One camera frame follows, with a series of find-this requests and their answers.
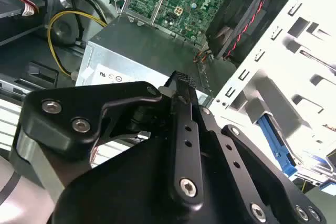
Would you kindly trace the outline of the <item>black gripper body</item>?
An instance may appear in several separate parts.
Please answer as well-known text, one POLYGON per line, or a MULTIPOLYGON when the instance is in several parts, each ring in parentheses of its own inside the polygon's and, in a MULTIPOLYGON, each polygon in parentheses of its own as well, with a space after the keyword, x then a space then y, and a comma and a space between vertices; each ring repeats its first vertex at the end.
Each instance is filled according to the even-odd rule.
POLYGON ((76 178, 53 223, 186 223, 178 204, 178 114, 159 135, 76 178))

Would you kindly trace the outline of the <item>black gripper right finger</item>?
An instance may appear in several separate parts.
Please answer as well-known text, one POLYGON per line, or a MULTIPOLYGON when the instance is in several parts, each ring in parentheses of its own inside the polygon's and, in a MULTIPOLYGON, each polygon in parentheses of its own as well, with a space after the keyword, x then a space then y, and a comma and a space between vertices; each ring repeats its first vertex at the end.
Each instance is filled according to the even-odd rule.
POLYGON ((218 127, 178 74, 178 204, 186 223, 326 223, 247 136, 218 127))

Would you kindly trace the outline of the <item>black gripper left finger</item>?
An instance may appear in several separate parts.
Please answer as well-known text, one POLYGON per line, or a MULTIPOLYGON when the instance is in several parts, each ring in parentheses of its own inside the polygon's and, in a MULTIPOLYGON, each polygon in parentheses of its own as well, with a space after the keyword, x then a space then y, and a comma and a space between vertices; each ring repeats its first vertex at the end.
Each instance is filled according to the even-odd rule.
POLYGON ((160 88, 126 82, 39 90, 24 100, 17 153, 56 204, 78 177, 159 135, 178 114, 178 75, 160 88))

